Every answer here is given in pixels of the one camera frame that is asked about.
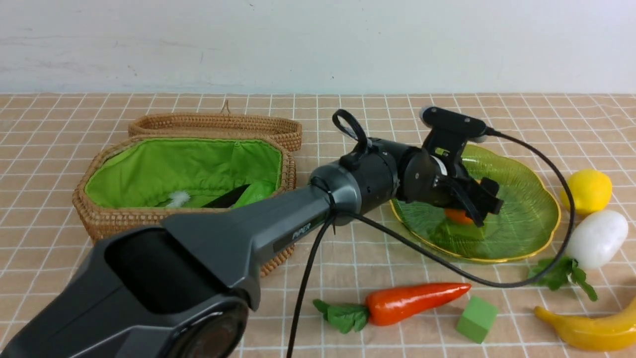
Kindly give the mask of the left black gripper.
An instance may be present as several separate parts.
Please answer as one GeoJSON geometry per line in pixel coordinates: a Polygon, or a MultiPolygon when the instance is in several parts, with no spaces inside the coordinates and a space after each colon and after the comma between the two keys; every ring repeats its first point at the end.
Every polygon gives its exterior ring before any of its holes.
{"type": "Polygon", "coordinates": [[[421,149],[412,154],[400,177],[398,201],[462,209],[476,227],[483,227],[487,215],[499,214],[503,200],[497,196],[496,181],[487,177],[479,181],[470,175],[463,163],[464,148],[421,149]]]}

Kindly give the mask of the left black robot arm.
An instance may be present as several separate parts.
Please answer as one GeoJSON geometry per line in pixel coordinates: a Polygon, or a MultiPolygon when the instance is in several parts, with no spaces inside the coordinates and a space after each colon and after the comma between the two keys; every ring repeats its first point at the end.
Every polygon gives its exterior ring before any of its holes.
{"type": "Polygon", "coordinates": [[[339,109],[354,150],[307,186],[222,213],[184,213],[101,240],[70,283],[6,345],[3,358],[225,358],[260,302],[260,270],[313,229],[347,224],[393,198],[463,209],[477,226],[499,186],[461,163],[495,131],[449,110],[422,110],[421,148],[366,136],[339,109]]]}

